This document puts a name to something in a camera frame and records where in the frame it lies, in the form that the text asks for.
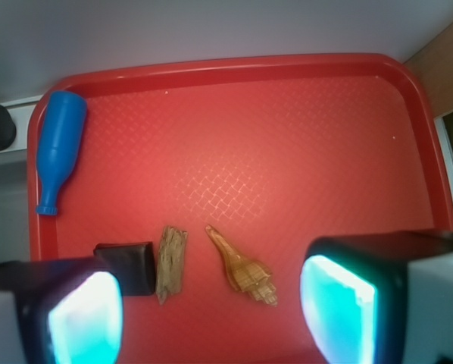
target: black rectangular object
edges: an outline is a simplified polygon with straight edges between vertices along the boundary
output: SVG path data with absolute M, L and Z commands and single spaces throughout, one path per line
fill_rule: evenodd
M 150 296 L 156 288 L 152 243 L 99 244 L 94 255 L 117 277 L 123 296 Z

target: tray rim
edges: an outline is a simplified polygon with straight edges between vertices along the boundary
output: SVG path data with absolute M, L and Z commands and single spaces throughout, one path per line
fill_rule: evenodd
M 278 55 L 227 58 L 120 68 L 66 77 L 37 103 L 28 128 L 27 185 L 30 255 L 34 260 L 58 258 L 56 217 L 37 215 L 41 190 L 36 170 L 38 135 L 52 92 L 68 90 L 95 97 L 220 83 L 255 82 L 299 77 L 378 76 L 403 96 L 414 129 L 420 161 L 432 206 L 434 228 L 453 231 L 453 205 L 442 150 L 423 87 L 396 60 L 378 54 Z M 112 87 L 116 92 L 105 92 Z

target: red tray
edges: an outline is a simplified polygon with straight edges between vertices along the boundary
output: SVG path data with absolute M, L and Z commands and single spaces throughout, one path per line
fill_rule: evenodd
M 56 218 L 34 212 L 50 92 L 88 102 Z M 453 230 L 433 119 L 419 83 L 382 55 L 294 55 L 166 64 L 67 78 L 28 136 L 33 259 L 187 230 L 183 292 L 124 298 L 121 362 L 322 362 L 299 302 L 320 235 Z M 235 293 L 212 224 L 273 270 L 279 305 Z

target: wooden surface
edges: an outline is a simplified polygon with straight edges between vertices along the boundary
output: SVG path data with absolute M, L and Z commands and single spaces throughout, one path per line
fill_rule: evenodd
M 163 229 L 159 243 L 156 294 L 162 305 L 168 296 L 181 292 L 183 286 L 184 249 L 188 233 L 172 226 Z
M 453 23 L 410 58 L 405 66 L 423 84 L 434 117 L 453 111 Z

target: piece of bark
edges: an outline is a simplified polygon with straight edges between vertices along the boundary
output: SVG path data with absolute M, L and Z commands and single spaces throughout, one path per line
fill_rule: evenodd
M 270 282 L 272 271 L 262 262 L 243 255 L 212 226 L 208 225 L 206 234 L 220 251 L 225 263 L 226 277 L 237 292 L 245 292 L 256 301 L 277 306 L 276 288 Z
M 172 226 L 163 229 L 159 243 L 156 294 L 162 305 L 168 296 L 181 292 L 184 250 L 188 233 Z

